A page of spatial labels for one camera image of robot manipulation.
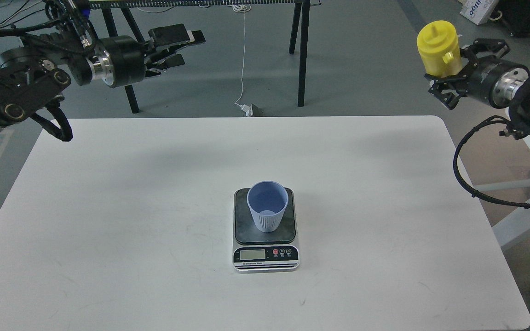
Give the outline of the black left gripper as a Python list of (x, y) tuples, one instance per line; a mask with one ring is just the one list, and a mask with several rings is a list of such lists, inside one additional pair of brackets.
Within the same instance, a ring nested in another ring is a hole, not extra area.
[(149, 38), (144, 51), (130, 36), (99, 39), (92, 57), (92, 79), (116, 88), (157, 77), (185, 65), (183, 57), (177, 54), (179, 50), (206, 42), (202, 31), (188, 30), (183, 24), (150, 29)]

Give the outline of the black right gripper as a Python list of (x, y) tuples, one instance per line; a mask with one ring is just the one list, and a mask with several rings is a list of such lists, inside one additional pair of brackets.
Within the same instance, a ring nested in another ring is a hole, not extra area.
[(447, 109), (453, 110), (462, 98), (469, 97), (495, 109), (509, 107), (519, 88), (530, 77), (530, 70), (511, 61), (482, 61), (479, 54), (502, 58), (510, 52), (503, 39), (478, 38), (459, 49), (465, 67), (477, 67), (473, 73), (436, 77), (426, 74), (429, 94)]

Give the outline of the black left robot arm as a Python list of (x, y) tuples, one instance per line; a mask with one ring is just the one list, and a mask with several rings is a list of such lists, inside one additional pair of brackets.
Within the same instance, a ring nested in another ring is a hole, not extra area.
[(145, 40), (131, 8), (195, 6), (172, 0), (46, 0), (47, 21), (25, 28), (0, 29), (21, 46), (0, 54), (0, 132), (34, 120), (60, 141), (72, 129), (60, 107), (71, 82), (101, 80), (124, 87), (131, 111), (139, 112), (134, 84), (184, 65), (178, 51), (205, 42), (202, 31), (183, 24), (149, 30)]

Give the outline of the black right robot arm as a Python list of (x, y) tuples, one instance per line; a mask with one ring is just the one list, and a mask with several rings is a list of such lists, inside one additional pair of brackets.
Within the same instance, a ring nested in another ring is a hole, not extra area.
[(467, 183), (459, 171), (459, 153), (471, 136), (480, 129), (503, 124), (500, 136), (522, 140), (530, 136), (530, 71), (519, 63), (503, 59), (509, 53), (508, 44), (501, 39), (476, 39), (460, 49), (466, 65), (455, 75), (439, 78), (425, 74), (430, 81), (429, 92), (448, 109), (454, 109), (463, 97), (471, 97), (496, 109), (507, 108), (508, 117), (493, 115), (483, 120), (457, 145), (454, 153), (454, 176), (473, 197), (494, 203), (530, 209), (530, 203), (517, 203), (494, 198)]

